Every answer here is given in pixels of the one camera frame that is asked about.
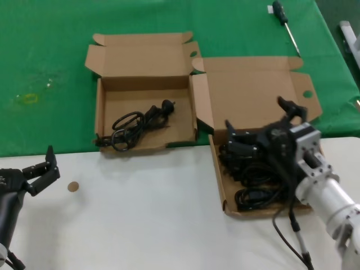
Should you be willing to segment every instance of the green fabric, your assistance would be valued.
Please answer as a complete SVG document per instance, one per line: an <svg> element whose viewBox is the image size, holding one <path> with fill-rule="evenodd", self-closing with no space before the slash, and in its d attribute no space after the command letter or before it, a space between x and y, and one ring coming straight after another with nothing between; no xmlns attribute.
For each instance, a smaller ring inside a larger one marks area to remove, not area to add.
<svg viewBox="0 0 360 270"><path fill-rule="evenodd" d="M202 55L296 52L265 0L27 0L0 2L0 156L96 151L96 82L84 67L93 33L192 30ZM311 75L326 137L360 135L358 89L314 0L283 0ZM207 143L201 134L200 143Z"/></svg>
<svg viewBox="0 0 360 270"><path fill-rule="evenodd" d="M345 51L344 34L339 27L339 22L343 20L349 21L355 35L358 35L360 33L360 1L316 0L316 3L359 88L360 69L353 55Z"/></svg>

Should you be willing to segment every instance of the cardboard box flap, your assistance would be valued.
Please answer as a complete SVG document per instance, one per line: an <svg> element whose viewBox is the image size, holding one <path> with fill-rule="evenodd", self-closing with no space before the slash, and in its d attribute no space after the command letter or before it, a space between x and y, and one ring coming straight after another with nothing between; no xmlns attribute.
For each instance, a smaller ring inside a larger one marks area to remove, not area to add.
<svg viewBox="0 0 360 270"><path fill-rule="evenodd" d="M165 34L93 35L94 41L102 46L178 45L189 42L192 37L190 31Z"/></svg>
<svg viewBox="0 0 360 270"><path fill-rule="evenodd" d="M278 96L307 107L309 120L321 115L310 76L290 71L301 67L300 58L242 58L197 58L192 62L196 70L206 72L192 78L196 116L215 133L226 129L226 119L238 130L280 120L284 111L276 102Z"/></svg>
<svg viewBox="0 0 360 270"><path fill-rule="evenodd" d="M150 46L90 45L85 66L102 77L188 76L200 57L197 42Z"/></svg>
<svg viewBox="0 0 360 270"><path fill-rule="evenodd" d="M101 79L97 79L95 134L104 136L105 91Z"/></svg>
<svg viewBox="0 0 360 270"><path fill-rule="evenodd" d="M300 57L210 57L193 60L194 69L202 72L240 70L295 70L303 66Z"/></svg>
<svg viewBox="0 0 360 270"><path fill-rule="evenodd" d="M212 152L213 154L216 153L215 145L214 145L214 141L213 141L212 135L209 135L209 143L210 143L211 152ZM218 160L217 158L213 158L213 162L214 162L216 179L217 179L217 181L218 181L218 188L219 188L219 195L220 195L220 200L221 200L221 206L222 206L222 209L223 209L223 211L224 211L227 202L226 202L226 194L225 194L224 186L223 186L222 183L221 183L220 163L219 163L219 160Z"/></svg>

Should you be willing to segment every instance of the screwdriver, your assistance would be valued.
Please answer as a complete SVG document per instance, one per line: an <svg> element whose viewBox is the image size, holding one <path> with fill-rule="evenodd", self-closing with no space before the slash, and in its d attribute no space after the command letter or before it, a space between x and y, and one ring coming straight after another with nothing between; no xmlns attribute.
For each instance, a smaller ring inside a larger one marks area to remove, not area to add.
<svg viewBox="0 0 360 270"><path fill-rule="evenodd" d="M288 25L287 25L287 22L289 20L287 19L286 15L285 15L284 8L282 7L282 5L280 4L280 2L278 0L276 0L276 1L274 1L272 3L272 9L273 9L273 12L274 12L275 16L279 19L280 24L282 26L286 27L286 30L289 33L289 36L290 36L290 38L292 40L292 43L294 44L295 49L298 52L299 57L301 57L298 45L296 45L295 39L294 39L294 37L293 37L293 35L292 35Z"/></svg>

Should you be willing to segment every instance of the cardboard box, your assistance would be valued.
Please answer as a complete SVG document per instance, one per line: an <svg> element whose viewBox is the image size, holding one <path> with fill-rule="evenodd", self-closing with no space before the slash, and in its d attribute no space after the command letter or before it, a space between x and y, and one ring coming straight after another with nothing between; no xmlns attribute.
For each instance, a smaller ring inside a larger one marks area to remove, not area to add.
<svg viewBox="0 0 360 270"><path fill-rule="evenodd" d="M209 139L223 211L241 217L273 215L278 209L276 204L267 209L237 210L234 196L243 187L224 174L224 167L218 159L219 146L227 142L226 119L238 131L253 131L280 120L284 111L276 102L278 96L307 107L309 120L321 115L310 76L293 71L302 66L302 59L219 57L197 58L192 63L196 70L204 73L192 77L195 110L197 117L214 131ZM309 209L303 205L297 208Z"/></svg>
<svg viewBox="0 0 360 270"><path fill-rule="evenodd" d="M192 33L93 36L85 66L101 76L97 83L95 133L110 136L113 123L127 113L145 113L163 100L175 102L168 126L146 132L131 150L153 150L195 141L196 115L190 81L191 61L200 57ZM115 151L104 147L101 151Z"/></svg>

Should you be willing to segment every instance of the white table surface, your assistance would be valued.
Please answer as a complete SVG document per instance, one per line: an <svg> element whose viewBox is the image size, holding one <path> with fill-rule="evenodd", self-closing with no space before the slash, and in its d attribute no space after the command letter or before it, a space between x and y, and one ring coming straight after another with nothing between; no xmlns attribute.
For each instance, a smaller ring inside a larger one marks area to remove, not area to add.
<svg viewBox="0 0 360 270"><path fill-rule="evenodd" d="M322 147L346 192L360 201L360 139L325 139ZM2 158L0 167L21 169L43 159ZM208 146L57 160L61 178L36 197L26 195L12 239L11 250L27 269L305 269L270 219L223 214ZM72 181L80 184L74 193L67 189ZM315 269L340 270L320 220L313 213L298 220ZM288 219L278 223L297 247Z"/></svg>

